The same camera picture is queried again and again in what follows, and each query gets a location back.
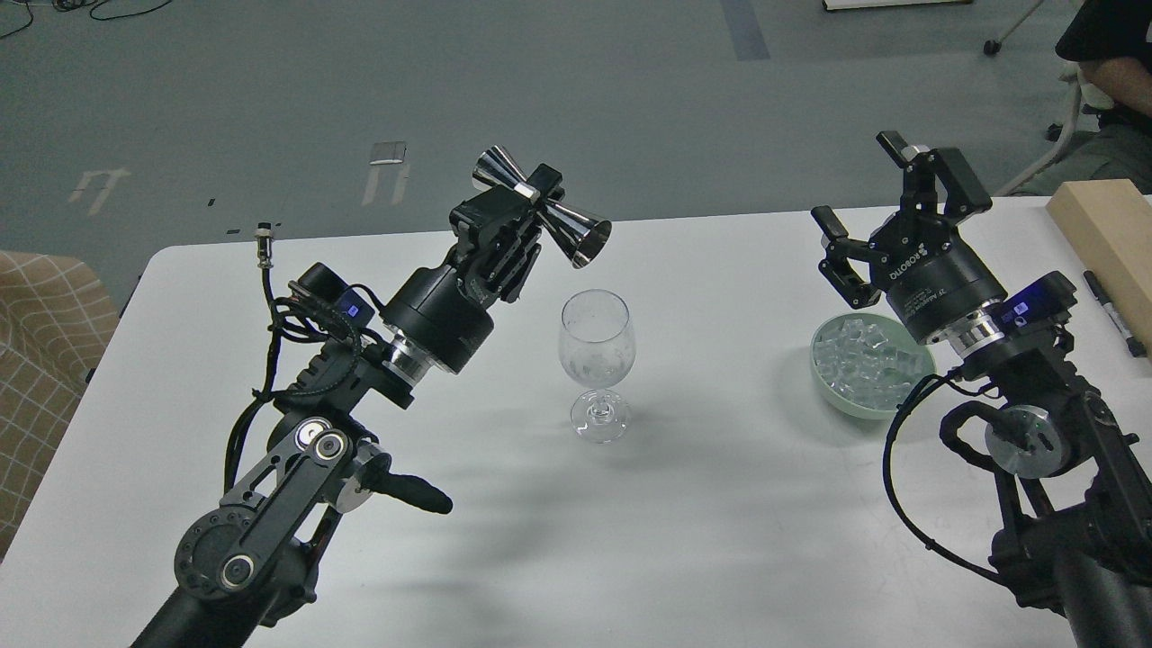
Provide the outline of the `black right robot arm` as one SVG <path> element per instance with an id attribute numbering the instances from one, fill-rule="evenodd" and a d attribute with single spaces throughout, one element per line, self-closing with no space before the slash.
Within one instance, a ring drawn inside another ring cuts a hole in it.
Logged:
<path id="1" fill-rule="evenodd" d="M 990 193 L 957 148 L 877 143 L 902 173 L 892 214 L 855 239 L 828 206 L 820 274 L 849 307 L 885 300 L 914 342 L 950 345 L 958 366 L 918 379 L 889 425 L 882 484 L 892 508 L 933 553 L 1062 616 L 1078 647 L 1149 647 L 1149 475 L 1098 387 L 1070 361 L 1074 284 L 1048 272 L 1009 294 L 961 235 Z M 942 386 L 964 394 L 939 438 L 994 482 L 1001 528 L 987 566 L 930 537 L 896 495 L 892 455 L 905 419 Z"/>

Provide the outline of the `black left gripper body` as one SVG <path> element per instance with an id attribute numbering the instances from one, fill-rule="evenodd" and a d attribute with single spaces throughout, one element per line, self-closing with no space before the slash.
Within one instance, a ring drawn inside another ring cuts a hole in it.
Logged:
<path id="1" fill-rule="evenodd" d="M 458 374 L 493 331 L 487 311 L 498 297 L 472 263 L 448 253 L 440 265 L 414 272 L 382 307 L 382 323 Z"/>

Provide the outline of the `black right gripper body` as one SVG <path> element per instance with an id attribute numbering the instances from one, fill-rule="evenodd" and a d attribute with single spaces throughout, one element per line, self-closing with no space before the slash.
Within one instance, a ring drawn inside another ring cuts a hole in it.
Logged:
<path id="1" fill-rule="evenodd" d="M 926 345 L 970 312 L 1005 300 L 1007 292 L 958 227 L 892 213 L 869 243 L 887 262 L 869 266 L 905 331 Z"/>

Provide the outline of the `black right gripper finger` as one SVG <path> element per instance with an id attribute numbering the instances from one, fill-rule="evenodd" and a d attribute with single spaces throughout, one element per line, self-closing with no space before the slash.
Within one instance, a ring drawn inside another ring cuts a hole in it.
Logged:
<path id="1" fill-rule="evenodd" d="M 993 206 L 958 148 L 911 145 L 900 131 L 878 131 L 877 143 L 904 171 L 895 213 L 900 239 L 950 239 L 967 218 Z"/>
<path id="2" fill-rule="evenodd" d="M 861 261 L 869 266 L 884 266 L 889 254 L 867 241 L 851 238 L 829 206 L 814 206 L 811 216 L 823 231 L 824 259 L 818 266 L 823 278 L 855 311 L 876 306 L 881 291 L 872 282 L 864 282 L 859 272 L 852 270 L 851 261 Z"/>

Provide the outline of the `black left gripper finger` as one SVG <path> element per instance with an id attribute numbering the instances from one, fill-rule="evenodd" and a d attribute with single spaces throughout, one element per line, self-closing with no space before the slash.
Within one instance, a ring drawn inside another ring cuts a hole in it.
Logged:
<path id="1" fill-rule="evenodd" d="M 526 271 L 532 261 L 532 205 L 521 193 L 495 187 L 450 210 L 457 238 L 450 266 L 467 271 Z"/>
<path id="2" fill-rule="evenodd" d="M 539 165 L 526 178 L 526 184 L 539 193 L 530 198 L 514 190 L 492 189 L 486 212 L 492 221 L 484 229 L 482 246 L 482 288 L 486 303 L 497 300 L 514 302 L 518 297 L 526 271 L 538 254 L 540 227 L 536 214 L 544 198 L 555 190 L 563 174 L 548 165 Z"/>

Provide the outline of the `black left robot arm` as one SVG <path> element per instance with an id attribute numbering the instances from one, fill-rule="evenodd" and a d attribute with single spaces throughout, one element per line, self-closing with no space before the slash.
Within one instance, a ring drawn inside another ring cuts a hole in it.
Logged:
<path id="1" fill-rule="evenodd" d="M 185 529 L 176 587 L 136 647 L 238 647 L 316 598 L 338 522 L 373 495 L 437 514 L 450 498 L 414 475 L 353 419 L 377 392 L 401 409 L 429 368 L 464 369 L 493 329 L 488 308 L 520 296 L 563 174 L 523 174 L 500 148 L 473 166 L 479 193 L 452 210 L 455 242 L 380 301 L 313 264 L 291 294 L 267 297 L 264 385 L 233 427 L 217 508 Z"/>

